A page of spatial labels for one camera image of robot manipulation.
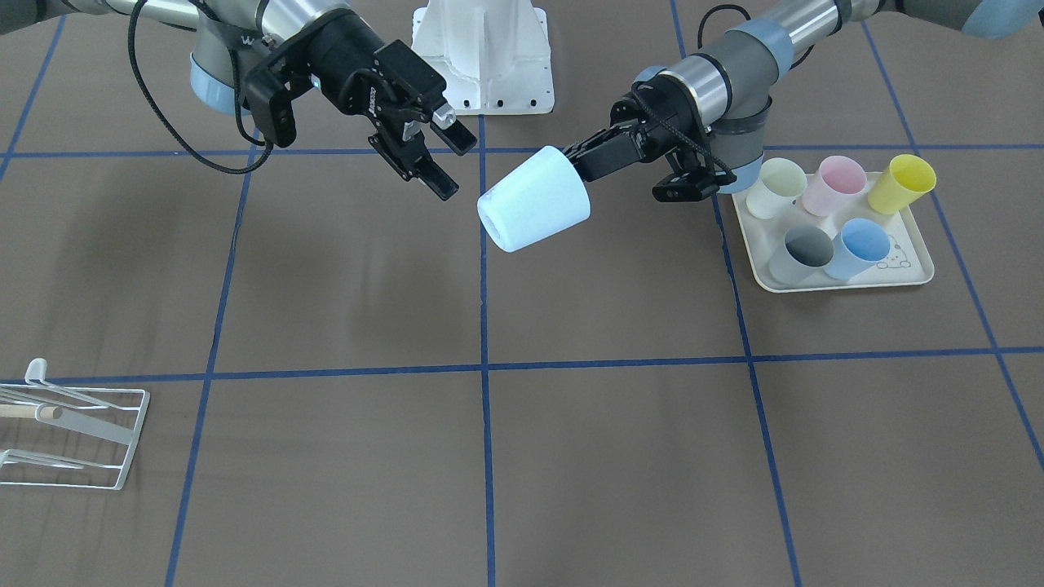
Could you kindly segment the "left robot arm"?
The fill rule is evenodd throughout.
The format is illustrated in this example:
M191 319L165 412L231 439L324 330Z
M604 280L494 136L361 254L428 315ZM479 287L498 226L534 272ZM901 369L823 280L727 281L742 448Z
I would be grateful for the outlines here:
M703 201L750 188L764 155L772 86L806 52L847 24L898 11L978 38L1003 38L1040 15L1040 1L781 1L693 55L631 85L608 130L564 149L582 181L664 157L652 187L664 203Z

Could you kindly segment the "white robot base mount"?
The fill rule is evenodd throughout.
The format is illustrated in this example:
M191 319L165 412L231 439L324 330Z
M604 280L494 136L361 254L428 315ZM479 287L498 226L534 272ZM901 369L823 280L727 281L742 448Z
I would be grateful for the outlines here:
M529 1L429 1L413 13L413 50L447 83L456 115L555 107L547 15Z

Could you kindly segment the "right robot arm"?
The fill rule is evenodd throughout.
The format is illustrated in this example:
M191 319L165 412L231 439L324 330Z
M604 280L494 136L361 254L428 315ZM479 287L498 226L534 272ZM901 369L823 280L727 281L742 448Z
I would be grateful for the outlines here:
M135 55L142 19L195 33L190 81L201 103L242 119L240 135L263 148L296 139L292 103L317 88L347 116L375 127L369 144L405 181L418 179L446 201L458 183L429 152L429 126L452 152L476 138L446 98L447 83L408 44L385 41L347 1L4 1L2 32L57 16L127 16L130 71L147 104L159 112Z

